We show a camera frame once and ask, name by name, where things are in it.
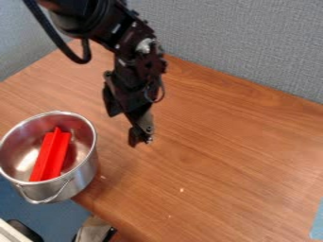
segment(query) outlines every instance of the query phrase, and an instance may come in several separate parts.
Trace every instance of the gray wall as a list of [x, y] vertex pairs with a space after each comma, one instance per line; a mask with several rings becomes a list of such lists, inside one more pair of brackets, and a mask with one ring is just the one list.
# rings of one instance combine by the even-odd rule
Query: gray wall
[[22, 0], [0, 0], [0, 80], [55, 49]]
[[[128, 0], [167, 51], [323, 102], [322, 0]], [[54, 49], [22, 0], [0, 0], [0, 79]]]

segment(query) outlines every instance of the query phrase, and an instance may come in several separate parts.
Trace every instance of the bucket handle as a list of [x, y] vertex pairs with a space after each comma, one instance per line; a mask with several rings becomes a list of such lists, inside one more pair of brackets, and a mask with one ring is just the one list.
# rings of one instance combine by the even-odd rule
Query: bucket handle
[[50, 203], [56, 197], [58, 195], [63, 192], [66, 186], [68, 185], [70, 181], [74, 180], [74, 178], [70, 178], [64, 185], [60, 187], [60, 189], [58, 190], [58, 192], [51, 196], [48, 197], [47, 199], [44, 200], [34, 200], [34, 199], [30, 199], [30, 197], [27, 196], [26, 194], [26, 191], [24, 191], [24, 186], [22, 186], [20, 184], [16, 184], [16, 187], [19, 188], [19, 191], [20, 191], [20, 194], [23, 196], [23, 198], [32, 204], [46, 204], [46, 203]]

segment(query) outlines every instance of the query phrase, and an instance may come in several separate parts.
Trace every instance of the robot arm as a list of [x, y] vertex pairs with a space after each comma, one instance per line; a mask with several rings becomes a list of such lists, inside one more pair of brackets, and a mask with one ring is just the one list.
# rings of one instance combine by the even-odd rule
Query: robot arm
[[[35, 18], [67, 57], [88, 63], [88, 40], [115, 54], [115, 69], [104, 73], [104, 105], [110, 116], [124, 113], [132, 125], [128, 132], [131, 146], [150, 143], [154, 135], [151, 105], [163, 99], [162, 74], [167, 62], [148, 22], [128, 10], [123, 0], [24, 0]], [[78, 57], [56, 34], [38, 4], [50, 10], [62, 33], [82, 39], [83, 58]]]

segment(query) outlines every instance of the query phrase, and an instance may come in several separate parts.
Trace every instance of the wooden table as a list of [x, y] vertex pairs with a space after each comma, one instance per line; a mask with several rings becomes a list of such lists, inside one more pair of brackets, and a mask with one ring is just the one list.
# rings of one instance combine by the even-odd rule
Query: wooden table
[[92, 45], [91, 64], [56, 51], [0, 84], [0, 136], [52, 110], [92, 121], [100, 171], [75, 201], [126, 241], [311, 241], [323, 106], [168, 56], [155, 142], [131, 148], [130, 124], [102, 101], [112, 55]]

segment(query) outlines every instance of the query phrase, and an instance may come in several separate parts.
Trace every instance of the stainless steel bucket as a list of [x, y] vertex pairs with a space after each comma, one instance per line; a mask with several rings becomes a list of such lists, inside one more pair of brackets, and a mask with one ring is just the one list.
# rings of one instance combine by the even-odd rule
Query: stainless steel bucket
[[[30, 182], [44, 134], [60, 127], [72, 134], [62, 174], [48, 181]], [[98, 170], [96, 131], [79, 114], [54, 111], [18, 124], [0, 141], [0, 174], [32, 204], [72, 198], [91, 183]]]

